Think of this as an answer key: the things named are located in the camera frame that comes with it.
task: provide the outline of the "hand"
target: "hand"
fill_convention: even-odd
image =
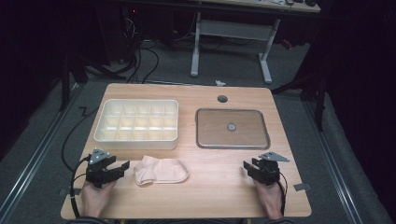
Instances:
[[[280,209],[282,207],[282,191],[277,183],[266,186],[257,180],[253,180],[259,193],[259,201],[265,214],[271,220],[283,217]]]
[[[111,190],[116,186],[117,180],[103,186],[102,189],[96,188],[93,183],[85,181],[82,187],[82,201],[85,206],[85,217],[99,217],[105,210],[110,199]]]

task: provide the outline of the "white plastic tray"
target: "white plastic tray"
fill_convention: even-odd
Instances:
[[[105,102],[94,139],[105,149],[173,149],[177,145],[175,100]]]

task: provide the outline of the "black wall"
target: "black wall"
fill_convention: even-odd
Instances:
[[[53,13],[43,1],[0,3],[0,160],[61,74]]]
[[[332,16],[308,51],[304,72],[331,66],[327,91],[346,137],[379,200],[396,222],[396,3],[334,1]]]

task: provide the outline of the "table leg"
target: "table leg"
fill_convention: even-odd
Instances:
[[[267,63],[267,57],[270,52],[271,46],[274,42],[274,38],[277,32],[277,27],[279,26],[280,19],[275,20],[274,25],[271,29],[269,38],[267,40],[267,45],[265,46],[264,53],[259,54],[259,59],[260,59],[260,65],[262,66],[262,75],[264,76],[264,82],[266,84],[271,84],[272,79],[271,79],[271,74],[268,69],[268,63]]]
[[[201,13],[197,12],[197,22],[195,27],[195,46],[194,46],[194,53],[192,54],[192,63],[191,63],[192,77],[198,77],[200,34],[201,34]]]

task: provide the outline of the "gray carpet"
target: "gray carpet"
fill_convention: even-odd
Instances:
[[[146,47],[154,46],[152,42]],[[263,83],[261,69],[256,54],[240,51],[230,52],[230,48],[216,44],[204,46],[201,51],[200,75],[190,77],[191,46],[174,45],[172,48],[161,44],[154,50],[160,58],[156,70],[148,82],[159,81],[186,83],[194,85],[216,85],[216,80],[226,86],[276,88],[293,79],[309,46],[300,46],[291,50],[274,45],[268,63],[273,76],[271,86]],[[155,65],[154,54],[142,50],[142,64],[138,71],[141,80]],[[70,172],[61,159],[64,139],[73,127],[84,117],[81,106],[88,108],[88,113],[97,108],[110,82],[123,82],[103,77],[90,76],[90,81],[73,92],[79,92],[65,114],[64,121],[50,142],[45,159],[40,164],[34,178],[22,194],[12,216],[7,223],[64,223],[60,211],[64,202],[65,190],[69,186]],[[301,177],[312,189],[307,192],[312,206],[310,217],[295,218],[297,223],[349,223],[345,208],[334,187],[333,180],[326,165],[316,127],[302,103],[298,91],[288,91],[275,96],[282,123],[290,141],[291,150],[297,162]],[[55,119],[61,103],[61,85],[58,84],[47,100],[37,109],[30,119],[28,127],[19,141],[0,163],[0,201],[4,202],[18,180],[30,157],[39,146],[40,140]],[[85,119],[70,135],[65,147],[65,159],[74,166],[85,145],[92,127],[95,113]],[[359,162],[353,155],[341,126],[332,110],[329,98],[326,99],[324,112],[324,132],[322,133],[332,149],[336,163],[346,180],[351,195],[356,203],[362,223],[391,223],[388,214],[376,198],[370,182],[361,170]],[[253,223],[263,223],[265,218],[254,218]]]

